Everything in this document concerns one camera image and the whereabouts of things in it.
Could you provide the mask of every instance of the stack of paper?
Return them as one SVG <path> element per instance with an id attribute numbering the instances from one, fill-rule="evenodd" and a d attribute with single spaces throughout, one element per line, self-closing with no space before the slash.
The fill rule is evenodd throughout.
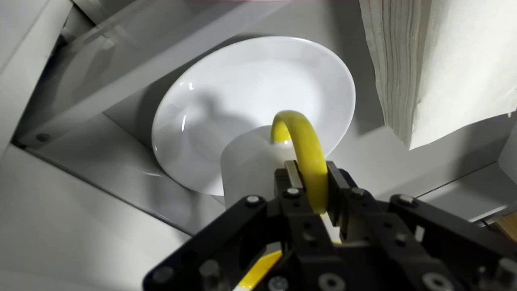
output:
<path id="1" fill-rule="evenodd" d="M 515 0 L 360 0 L 386 123 L 415 148 L 517 106 Z"/>

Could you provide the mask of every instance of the plate rim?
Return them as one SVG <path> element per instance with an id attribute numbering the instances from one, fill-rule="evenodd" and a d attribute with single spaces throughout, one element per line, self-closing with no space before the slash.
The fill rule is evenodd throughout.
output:
<path id="1" fill-rule="evenodd" d="M 312 47 L 317 47 L 320 50 L 325 51 L 325 55 L 331 56 L 336 64 L 344 71 L 344 74 L 347 76 L 347 81 L 351 81 L 351 92 L 352 92 L 352 97 L 351 97 L 351 114 L 346 118 L 346 126 L 344 126 L 344 131 L 341 131 L 339 137 L 336 139 L 334 144 L 331 144 L 330 150 L 325 153 L 326 157 L 336 150 L 336 147 L 341 144 L 342 137 L 346 135 L 346 132 L 349 131 L 351 124 L 352 124 L 352 119 L 354 119 L 354 114 L 355 114 L 355 105 L 357 105 L 357 90 L 355 90 L 355 82 L 354 82 L 354 76 L 349 69 L 349 66 L 344 63 L 344 60 L 336 53 L 333 51 L 331 48 L 315 42 L 315 40 L 310 40 L 310 38 L 304 38 L 304 37 L 291 37 L 291 35 L 258 35 L 258 37 L 249 37 L 249 38 L 244 38 L 244 40 L 236 40 L 233 43 L 228 43 L 228 45 L 223 45 L 223 47 L 218 47 L 215 48 L 213 51 L 207 53 L 207 55 L 199 55 L 197 61 L 194 64 L 191 64 L 186 71 L 183 71 L 176 79 L 174 82 L 166 89 L 166 92 L 163 93 L 158 106 L 157 106 L 157 111 L 153 114 L 153 119 L 152 119 L 152 126 L 150 126 L 150 145 L 152 145 L 152 152 L 153 152 L 153 157 L 157 160 L 157 163 L 160 165 L 160 168 L 163 169 L 163 173 L 174 179 L 178 184 L 181 184 L 183 187 L 192 190 L 192 192 L 199 192 L 199 194 L 207 194 L 207 195 L 225 195 L 225 194 L 213 194 L 213 192 L 205 192 L 205 190 L 197 190 L 197 189 L 192 189 L 186 184 L 183 184 L 181 181 L 178 181 L 173 174 L 168 173 L 166 166 L 162 165 L 160 158 L 158 158 L 158 148 L 157 148 L 157 116 L 160 113 L 162 108 L 165 108 L 163 102 L 166 100 L 166 97 L 170 95 L 170 92 L 173 92 L 178 85 L 179 85 L 179 81 L 189 74 L 191 71 L 195 71 L 199 66 L 204 66 L 207 63 L 208 58 L 213 58 L 220 53 L 226 53 L 226 50 L 229 48 L 234 48 L 234 47 L 239 47 L 239 45 L 247 45 L 250 42 L 267 42 L 267 40 L 289 40 L 289 42 L 304 42 L 304 43 L 309 43 Z"/>

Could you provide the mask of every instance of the black mechanical part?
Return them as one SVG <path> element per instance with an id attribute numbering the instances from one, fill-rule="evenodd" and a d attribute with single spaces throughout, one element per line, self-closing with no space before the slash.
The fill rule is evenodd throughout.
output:
<path id="1" fill-rule="evenodd" d="M 394 195 L 376 202 L 351 174 L 328 163 L 328 215 L 341 228 L 334 245 L 310 208 L 296 163 L 275 173 L 275 199 L 239 200 L 155 266 L 145 291 L 233 289 L 265 245 L 283 257 L 257 291 L 460 291 L 517 286 L 515 247 L 425 202 Z"/>

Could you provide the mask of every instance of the white plate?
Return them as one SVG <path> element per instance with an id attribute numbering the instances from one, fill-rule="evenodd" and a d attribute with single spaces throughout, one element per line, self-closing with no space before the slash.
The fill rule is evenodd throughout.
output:
<path id="1" fill-rule="evenodd" d="M 223 195 L 220 157 L 234 137 L 271 124 L 281 110 L 297 110 L 330 153 L 354 106 L 352 76 L 326 47 L 296 37 L 250 38 L 202 58 L 171 85 L 153 119 L 153 152 L 179 184 Z"/>

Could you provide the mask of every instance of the screw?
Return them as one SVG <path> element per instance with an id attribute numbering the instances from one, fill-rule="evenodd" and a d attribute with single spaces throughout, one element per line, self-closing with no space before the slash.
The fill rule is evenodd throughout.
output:
<path id="1" fill-rule="evenodd" d="M 258 197 L 258 195 L 247 195 L 247 197 L 246 197 L 246 202 L 247 202 L 249 205 L 255 205 L 255 203 L 260 202 L 260 197 Z"/>
<path id="2" fill-rule="evenodd" d="M 417 200 L 415 197 L 399 194 L 399 202 L 402 205 L 415 205 L 417 203 L 415 200 Z"/>
<path id="3" fill-rule="evenodd" d="M 352 187 L 352 194 L 355 194 L 357 197 L 362 197 L 362 195 L 365 195 L 365 190 L 360 187 Z"/>
<path id="4" fill-rule="evenodd" d="M 405 245 L 407 236 L 404 232 L 396 232 L 394 241 L 397 242 L 397 245 Z"/>
<path id="5" fill-rule="evenodd" d="M 270 291 L 288 291 L 289 281 L 284 276 L 273 276 L 268 281 L 268 289 Z"/>
<path id="6" fill-rule="evenodd" d="M 452 283 L 441 273 L 428 271 L 422 281 L 428 291 L 454 291 Z"/>
<path id="7" fill-rule="evenodd" d="M 297 187 L 288 187 L 288 190 L 286 190 L 289 195 L 297 195 L 297 194 L 300 194 L 300 190 L 297 189 Z"/>
<path id="8" fill-rule="evenodd" d="M 158 284 L 163 284 L 168 279 L 171 279 L 173 275 L 174 275 L 174 270 L 171 266 L 162 266 L 152 273 L 152 279 Z"/>
<path id="9" fill-rule="evenodd" d="M 220 284 L 220 263 L 216 260 L 207 260 L 199 266 L 199 273 L 204 283 L 204 289 L 213 289 Z"/>
<path id="10" fill-rule="evenodd" d="M 473 279 L 475 279 L 475 283 L 480 284 L 480 286 L 486 281 L 486 266 L 485 266 L 485 265 L 480 265 L 480 266 L 477 268 L 477 276 L 475 276 Z"/>
<path id="11" fill-rule="evenodd" d="M 344 291 L 346 283 L 336 273 L 321 273 L 318 278 L 318 286 L 321 291 Z"/>

